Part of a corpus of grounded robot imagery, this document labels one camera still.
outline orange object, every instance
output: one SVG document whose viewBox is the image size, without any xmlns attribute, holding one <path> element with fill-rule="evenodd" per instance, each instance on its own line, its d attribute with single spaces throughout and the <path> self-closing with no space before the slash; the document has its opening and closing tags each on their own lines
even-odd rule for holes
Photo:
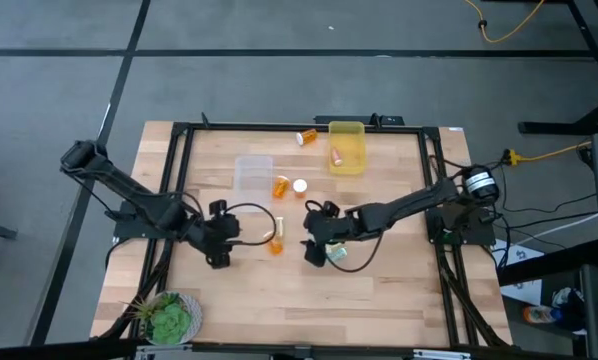
<svg viewBox="0 0 598 360">
<path fill-rule="evenodd" d="M 310 129 L 306 130 L 302 133 L 297 133 L 297 143 L 299 146 L 304 146 L 309 144 L 317 139 L 317 130 Z"/>
<path fill-rule="evenodd" d="M 343 164 L 343 160 L 341 160 L 341 155 L 339 155 L 337 148 L 332 148 L 332 151 L 330 152 L 330 158 L 335 166 L 341 166 L 341 164 Z"/>
<path fill-rule="evenodd" d="M 290 180 L 285 176 L 277 176 L 275 183 L 272 186 L 272 196 L 281 199 L 290 186 Z"/>
<path fill-rule="evenodd" d="M 304 179 L 297 179 L 292 183 L 292 190 L 295 191 L 295 196 L 298 198 L 306 197 L 306 190 L 308 190 L 308 183 Z"/>
<path fill-rule="evenodd" d="M 268 243 L 268 250 L 270 250 L 272 255 L 279 255 L 283 252 L 283 218 L 280 216 L 276 217 L 275 223 L 277 224 L 277 233 L 275 234 L 275 237 L 272 238 L 272 240 L 270 240 Z M 270 233 L 271 232 L 264 235 L 264 239 L 267 239 L 270 236 Z"/>
</svg>

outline desk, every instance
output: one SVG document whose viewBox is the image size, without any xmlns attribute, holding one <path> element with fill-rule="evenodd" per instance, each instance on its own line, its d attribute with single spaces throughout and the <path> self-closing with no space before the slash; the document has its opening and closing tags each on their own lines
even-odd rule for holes
<svg viewBox="0 0 598 360">
<path fill-rule="evenodd" d="M 159 188 L 172 125 L 147 122 L 144 128 L 132 176 L 152 191 Z M 464 134 L 453 130 L 440 129 L 445 157 L 467 162 Z M 325 134 L 315 143 L 299 147 L 291 132 L 196 130 L 185 190 L 198 197 L 206 212 L 210 201 L 229 200 L 235 159 L 245 154 L 272 156 L 273 175 L 306 179 L 307 199 L 329 199 L 342 210 L 389 201 L 424 186 L 415 136 L 366 134 L 366 142 L 365 173 L 334 177 L 326 166 Z M 173 169 L 179 168 L 180 158 L 178 153 Z M 185 243 L 175 245 L 167 289 L 192 295 L 201 303 L 204 320 L 195 341 L 448 346 L 439 274 L 424 216 L 395 224 L 386 232 L 370 266 L 345 274 L 328 265 L 315 268 L 303 260 L 299 241 L 306 238 L 304 200 L 289 193 L 272 202 L 272 213 L 285 219 L 285 249 L 280 256 L 272 256 L 265 247 L 236 247 L 229 268 L 212 270 L 201 253 Z M 240 239 L 246 241 L 259 241 L 271 226 L 261 214 L 237 216 L 242 227 Z M 349 255 L 341 265 L 358 266 L 373 246 L 373 241 L 347 244 Z M 129 302 L 134 296 L 145 250 L 146 241 L 134 240 L 112 254 L 93 336 L 107 330 L 121 314 L 125 307 L 121 301 Z M 463 256 L 471 298 L 497 334 L 511 342 L 492 259 L 476 246 L 464 246 Z M 461 307 L 456 300 L 454 304 L 460 338 L 465 342 Z"/>
</svg>

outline floor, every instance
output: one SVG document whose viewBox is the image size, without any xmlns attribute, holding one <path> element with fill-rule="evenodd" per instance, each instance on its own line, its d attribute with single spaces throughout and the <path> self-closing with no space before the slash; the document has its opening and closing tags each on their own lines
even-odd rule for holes
<svg viewBox="0 0 598 360">
<path fill-rule="evenodd" d="M 530 4 L 478 2 L 492 37 Z M 140 0 L 0 0 L 0 48 L 125 49 Z M 598 14 L 578 2 L 598 33 Z M 139 49 L 584 49 L 568 9 L 546 5 L 498 44 L 476 30 L 460 0 L 153 0 Z M 73 206 L 77 186 L 58 171 L 75 139 L 96 138 L 121 66 L 117 57 L 0 57 L 0 347 L 25 343 Z M 518 121 L 571 122 L 598 105 L 598 66 L 587 60 L 431 58 L 136 58 L 108 150 L 130 171 L 146 120 L 311 122 L 318 114 L 402 115 L 409 125 L 463 127 L 475 162 L 505 147 L 542 154 L 582 139 L 522 136 Z M 594 192 L 574 153 L 506 170 L 509 208 L 549 208 Z M 104 200 L 119 200 L 100 187 Z M 594 200 L 564 213 L 596 209 Z M 511 224 L 536 214 L 508 215 Z M 532 233 L 549 228 L 529 228 Z M 91 202 L 48 342 L 88 337 L 113 224 Z M 515 239 L 523 235 L 515 234 Z M 572 246 L 595 224 L 550 238 Z M 550 252 L 555 247 L 529 243 Z M 563 339 L 513 324 L 526 349 L 567 353 Z"/>
</svg>

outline label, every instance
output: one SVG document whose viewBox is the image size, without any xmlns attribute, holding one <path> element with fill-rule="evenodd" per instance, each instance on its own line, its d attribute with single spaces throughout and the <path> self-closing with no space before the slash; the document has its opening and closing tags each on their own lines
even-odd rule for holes
<svg viewBox="0 0 598 360">
<path fill-rule="evenodd" d="M 476 183 L 479 180 L 487 179 L 489 177 L 490 176 L 488 175 L 487 172 L 479 173 L 479 174 L 477 174 L 475 176 L 470 177 L 468 180 L 466 180 L 466 186 L 470 186 L 470 185 Z"/>
<path fill-rule="evenodd" d="M 480 189 L 484 186 L 494 185 L 494 183 L 495 183 L 495 181 L 491 178 L 487 178 L 485 180 L 478 181 L 478 182 L 472 184 L 471 186 L 468 186 L 468 192 L 473 192 L 473 191 Z"/>
</svg>

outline yellow cable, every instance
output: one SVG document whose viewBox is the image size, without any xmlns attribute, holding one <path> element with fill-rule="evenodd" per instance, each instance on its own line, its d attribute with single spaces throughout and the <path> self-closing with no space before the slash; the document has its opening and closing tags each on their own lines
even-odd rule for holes
<svg viewBox="0 0 598 360">
<path fill-rule="evenodd" d="M 479 20 L 484 20 L 483 18 L 483 13 L 481 12 L 481 9 L 479 9 L 479 7 L 477 5 L 475 5 L 472 1 L 470 0 L 464 0 L 465 2 L 467 2 L 468 4 L 470 4 L 473 8 L 475 8 L 475 10 L 477 10 L 477 13 L 479 14 Z M 535 8 L 532 10 L 532 12 L 530 12 L 530 14 L 528 14 L 528 16 L 526 16 L 525 19 L 523 19 L 522 22 L 519 23 L 519 25 L 517 25 L 516 28 L 514 28 L 511 32 L 507 33 L 506 35 L 500 37 L 499 39 L 495 39 L 492 40 L 488 37 L 488 35 L 486 34 L 486 27 L 484 25 L 481 25 L 481 35 L 483 35 L 483 38 L 486 39 L 487 42 L 491 43 L 491 44 L 496 44 L 498 42 L 502 42 L 504 40 L 506 40 L 507 38 L 509 38 L 510 36 L 512 36 L 514 33 L 516 33 L 517 31 L 519 31 L 524 25 L 526 25 L 526 23 L 532 19 L 533 16 L 535 16 L 535 13 L 537 12 L 537 10 L 539 10 L 539 8 L 541 7 L 541 5 L 543 5 L 543 3 L 546 0 L 541 0 L 539 1 L 539 3 L 537 4 L 537 6 L 535 6 Z"/>
</svg>

